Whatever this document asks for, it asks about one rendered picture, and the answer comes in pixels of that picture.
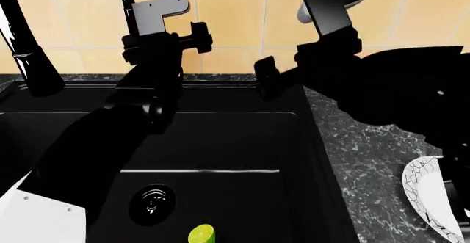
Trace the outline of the green lime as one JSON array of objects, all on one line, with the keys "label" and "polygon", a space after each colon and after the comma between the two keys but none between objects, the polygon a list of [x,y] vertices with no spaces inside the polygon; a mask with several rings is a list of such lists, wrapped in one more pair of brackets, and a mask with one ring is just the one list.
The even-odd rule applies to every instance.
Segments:
[{"label": "green lime", "polygon": [[190,231],[188,243],[215,243],[215,229],[211,225],[204,224]]}]

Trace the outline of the black round sink drain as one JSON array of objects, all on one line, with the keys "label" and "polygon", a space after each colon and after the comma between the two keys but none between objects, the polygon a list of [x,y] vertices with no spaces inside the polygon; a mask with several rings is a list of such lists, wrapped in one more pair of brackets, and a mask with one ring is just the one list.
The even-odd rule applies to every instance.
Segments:
[{"label": "black round sink drain", "polygon": [[129,203],[129,216],[137,225],[150,227],[166,220],[176,207],[174,191],[164,184],[140,189]]}]

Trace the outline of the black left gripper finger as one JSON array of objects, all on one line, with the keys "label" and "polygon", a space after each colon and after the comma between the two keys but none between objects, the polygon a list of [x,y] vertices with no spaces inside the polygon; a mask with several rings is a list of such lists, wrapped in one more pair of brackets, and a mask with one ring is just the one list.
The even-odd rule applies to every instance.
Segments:
[{"label": "black left gripper finger", "polygon": [[202,53],[209,53],[212,51],[212,36],[211,35],[201,35],[199,37],[196,37],[196,49],[199,54]]},{"label": "black left gripper finger", "polygon": [[207,24],[205,22],[191,22],[191,37],[210,36]]}]

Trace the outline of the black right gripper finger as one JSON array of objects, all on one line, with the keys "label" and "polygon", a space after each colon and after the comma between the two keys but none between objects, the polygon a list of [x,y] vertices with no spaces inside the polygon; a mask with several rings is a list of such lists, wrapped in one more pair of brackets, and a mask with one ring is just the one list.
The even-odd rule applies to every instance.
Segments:
[{"label": "black right gripper finger", "polygon": [[258,78],[258,92],[264,101],[272,101],[282,95],[283,83],[279,75]]},{"label": "black right gripper finger", "polygon": [[273,79],[280,75],[279,70],[275,66],[275,59],[273,56],[265,57],[255,62],[254,71],[258,81]]}]

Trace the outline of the black gooseneck sink faucet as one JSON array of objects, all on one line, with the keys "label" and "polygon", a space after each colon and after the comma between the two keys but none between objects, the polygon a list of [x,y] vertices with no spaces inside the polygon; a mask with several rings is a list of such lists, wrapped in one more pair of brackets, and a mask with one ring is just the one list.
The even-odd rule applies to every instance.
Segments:
[{"label": "black gooseneck sink faucet", "polygon": [[37,43],[28,23],[21,11],[18,0],[0,0],[0,34],[11,51],[15,64],[35,97],[45,97],[59,92],[64,86],[61,73],[127,73],[129,66],[117,63],[117,57],[107,58],[107,50],[103,46],[80,46],[79,51],[72,53],[72,62],[82,59],[81,53],[95,55],[99,60],[85,70],[60,68],[57,70],[47,52],[66,52],[64,48],[56,51],[47,48],[44,50]]}]

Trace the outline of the white crackle pattern bowl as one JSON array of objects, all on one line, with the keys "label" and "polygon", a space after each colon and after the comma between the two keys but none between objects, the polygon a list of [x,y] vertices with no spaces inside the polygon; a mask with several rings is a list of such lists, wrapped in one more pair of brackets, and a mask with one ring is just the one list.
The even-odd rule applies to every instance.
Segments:
[{"label": "white crackle pattern bowl", "polygon": [[402,187],[416,213],[451,243],[465,243],[441,175],[441,156],[421,156],[410,161],[402,173]]}]

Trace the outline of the black sink basin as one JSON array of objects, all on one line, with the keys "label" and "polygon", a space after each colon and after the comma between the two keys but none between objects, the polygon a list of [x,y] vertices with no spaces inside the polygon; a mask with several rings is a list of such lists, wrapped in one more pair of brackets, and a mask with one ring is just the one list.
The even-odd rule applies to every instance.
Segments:
[{"label": "black sink basin", "polygon": [[[0,93],[0,197],[67,126],[104,105],[115,81],[67,81],[47,98],[16,81]],[[159,224],[129,203],[151,184],[176,196]],[[86,243],[188,243],[208,224],[215,243],[359,243],[301,86],[262,101],[253,81],[185,81],[173,123],[117,175]]]}]

